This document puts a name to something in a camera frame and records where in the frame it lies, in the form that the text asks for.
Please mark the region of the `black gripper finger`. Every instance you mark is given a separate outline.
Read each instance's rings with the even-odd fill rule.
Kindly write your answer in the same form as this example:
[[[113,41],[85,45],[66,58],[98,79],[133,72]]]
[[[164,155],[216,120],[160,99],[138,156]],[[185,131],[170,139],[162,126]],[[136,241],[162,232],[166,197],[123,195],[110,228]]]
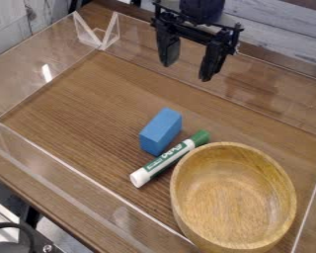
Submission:
[[[178,59],[180,38],[164,24],[157,24],[157,54],[164,67],[169,67]]]
[[[198,79],[206,82],[220,72],[228,52],[226,47],[212,41],[206,44],[205,54],[198,69]]]

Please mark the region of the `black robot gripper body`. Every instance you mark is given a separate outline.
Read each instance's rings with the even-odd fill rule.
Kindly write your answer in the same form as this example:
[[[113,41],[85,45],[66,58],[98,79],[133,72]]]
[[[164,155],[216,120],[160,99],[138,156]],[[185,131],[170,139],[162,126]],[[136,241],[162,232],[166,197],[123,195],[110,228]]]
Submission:
[[[156,32],[157,24],[164,24],[180,39],[202,45],[220,42],[228,54],[236,53],[244,28],[224,15],[225,0],[153,0],[153,6]]]

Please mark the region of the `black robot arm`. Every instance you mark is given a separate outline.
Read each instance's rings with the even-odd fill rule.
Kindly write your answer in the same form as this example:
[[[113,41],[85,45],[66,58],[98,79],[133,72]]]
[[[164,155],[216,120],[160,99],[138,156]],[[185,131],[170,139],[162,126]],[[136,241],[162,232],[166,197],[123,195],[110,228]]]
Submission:
[[[180,39],[205,46],[198,68],[198,79],[206,82],[220,72],[228,55],[237,52],[238,22],[222,20],[225,0],[153,0],[157,55],[164,67],[170,67],[180,56]]]

